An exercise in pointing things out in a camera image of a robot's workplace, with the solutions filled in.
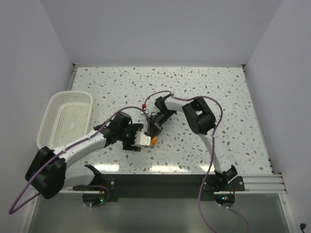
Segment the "orange patterned towel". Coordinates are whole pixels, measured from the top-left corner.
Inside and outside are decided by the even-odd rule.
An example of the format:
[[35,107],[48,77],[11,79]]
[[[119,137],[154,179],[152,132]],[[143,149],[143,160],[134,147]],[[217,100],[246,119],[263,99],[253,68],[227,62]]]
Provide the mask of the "orange patterned towel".
[[158,142],[158,138],[155,136],[151,139],[151,146],[154,147]]

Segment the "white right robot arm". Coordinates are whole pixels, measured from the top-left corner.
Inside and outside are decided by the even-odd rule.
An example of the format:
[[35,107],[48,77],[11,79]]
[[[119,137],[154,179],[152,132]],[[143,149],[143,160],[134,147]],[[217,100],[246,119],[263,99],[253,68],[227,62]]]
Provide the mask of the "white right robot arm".
[[223,109],[213,98],[197,96],[190,99],[168,94],[155,100],[158,112],[149,115],[148,133],[157,136],[163,130],[162,125],[174,114],[183,113],[192,132],[203,141],[211,156],[214,178],[205,178],[204,182],[212,187],[227,191],[234,184],[238,172],[230,161],[221,144],[216,141],[217,129],[223,119]]

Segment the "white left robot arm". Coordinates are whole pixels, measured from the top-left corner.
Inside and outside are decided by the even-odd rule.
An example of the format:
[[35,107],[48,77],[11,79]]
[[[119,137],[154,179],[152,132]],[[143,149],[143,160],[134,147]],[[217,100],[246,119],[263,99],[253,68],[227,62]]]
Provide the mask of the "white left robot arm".
[[91,173],[86,176],[77,177],[68,174],[68,168],[87,155],[118,141],[122,142],[124,150],[140,151],[141,147],[149,146],[152,140],[148,133],[142,132],[142,128],[143,124],[133,124],[128,114],[119,112],[113,119],[96,126],[72,143],[55,149],[39,149],[25,179],[46,199],[70,186],[84,185],[89,190],[96,190],[101,184],[96,169],[91,169]]

